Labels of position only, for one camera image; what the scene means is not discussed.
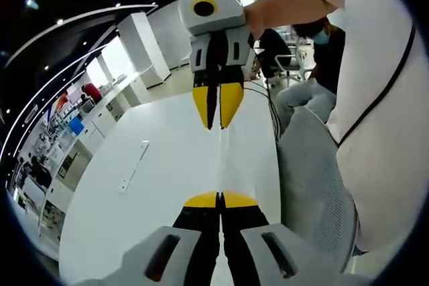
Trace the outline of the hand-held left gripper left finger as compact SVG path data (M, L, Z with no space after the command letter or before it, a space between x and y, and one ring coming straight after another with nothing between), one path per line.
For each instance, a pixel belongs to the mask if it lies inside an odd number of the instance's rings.
M219 193L185 202L172 226L162 226L123 256L130 285L209 285L219 255Z

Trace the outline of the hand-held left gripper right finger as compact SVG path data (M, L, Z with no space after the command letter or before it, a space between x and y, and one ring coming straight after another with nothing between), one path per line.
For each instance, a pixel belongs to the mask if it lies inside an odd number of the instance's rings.
M324 260L283 224L270 224L258 203L221 194L225 254L236 285L323 285Z

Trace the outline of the person's right hand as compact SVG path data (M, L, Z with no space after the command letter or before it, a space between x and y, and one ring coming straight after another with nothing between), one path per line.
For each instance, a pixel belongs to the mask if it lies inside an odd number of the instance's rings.
M257 0L244 7L245 21L254 40L258 40L268 28L265 21L265 0Z

